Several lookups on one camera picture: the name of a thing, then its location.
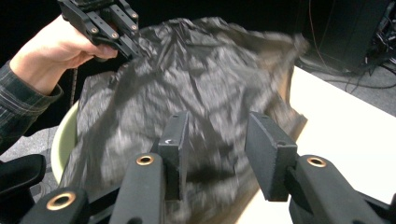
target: wrinkled plastic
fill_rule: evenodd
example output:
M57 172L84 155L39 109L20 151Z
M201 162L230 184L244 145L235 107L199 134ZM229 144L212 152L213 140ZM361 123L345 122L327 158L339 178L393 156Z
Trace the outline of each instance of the wrinkled plastic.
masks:
M119 185L133 155L151 149L171 115L189 110L187 192L167 203L166 223L234 223L258 190L244 153L248 112L269 115L294 138L304 126L288 100L306 43L219 18L168 21L135 41L141 58L86 80L61 187L92 197Z

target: table surface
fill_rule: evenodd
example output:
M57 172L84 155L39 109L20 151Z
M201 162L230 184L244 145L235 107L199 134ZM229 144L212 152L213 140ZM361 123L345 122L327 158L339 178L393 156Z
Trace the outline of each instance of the table surface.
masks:
M308 119L297 140L299 155L331 161L355 190L390 203L396 193L395 117L298 67L290 104ZM238 223L292 223L289 203L269 203L259 191Z

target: plaid shirt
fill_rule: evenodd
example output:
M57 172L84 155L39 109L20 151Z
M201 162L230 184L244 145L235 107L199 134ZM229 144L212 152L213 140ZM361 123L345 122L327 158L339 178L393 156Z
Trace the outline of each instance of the plaid shirt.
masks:
M0 155L18 141L62 93L59 86L51 96L34 91L11 71L8 61L0 69Z

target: black plastic sheet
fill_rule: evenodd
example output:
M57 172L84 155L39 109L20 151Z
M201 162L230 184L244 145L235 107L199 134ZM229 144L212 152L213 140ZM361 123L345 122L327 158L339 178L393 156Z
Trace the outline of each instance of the black plastic sheet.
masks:
M294 138L304 126L288 100L305 41L219 18L167 21L135 41L141 58L86 80L61 187L93 197L119 185L132 156L151 149L171 115L189 110L187 192L167 203L166 222L234 223L258 190L244 153L248 112L267 114Z

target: hand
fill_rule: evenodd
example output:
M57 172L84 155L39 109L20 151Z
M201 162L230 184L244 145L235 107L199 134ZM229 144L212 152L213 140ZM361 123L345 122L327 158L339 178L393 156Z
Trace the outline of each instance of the hand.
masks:
M21 48L10 67L32 88L49 95L66 69L78 67L93 56L115 58L117 51L93 45L60 16Z

